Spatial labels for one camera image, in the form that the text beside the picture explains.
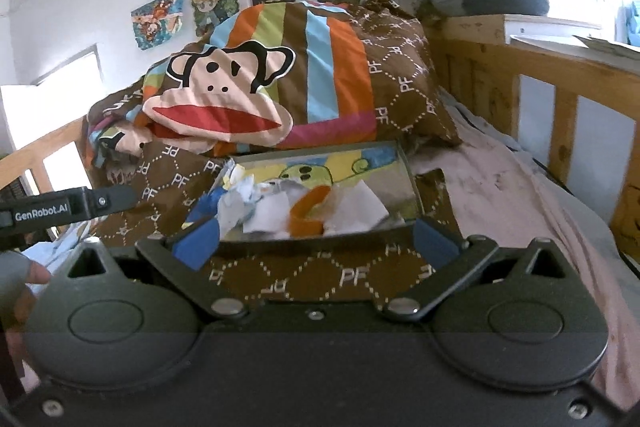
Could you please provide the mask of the person's left hand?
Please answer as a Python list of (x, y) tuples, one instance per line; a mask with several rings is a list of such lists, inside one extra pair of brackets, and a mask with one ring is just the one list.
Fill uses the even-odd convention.
[(24, 326), (37, 301), (30, 286), (46, 285), (50, 280), (51, 272), (39, 262), (16, 251), (1, 254), (1, 337), (20, 376), (26, 359)]

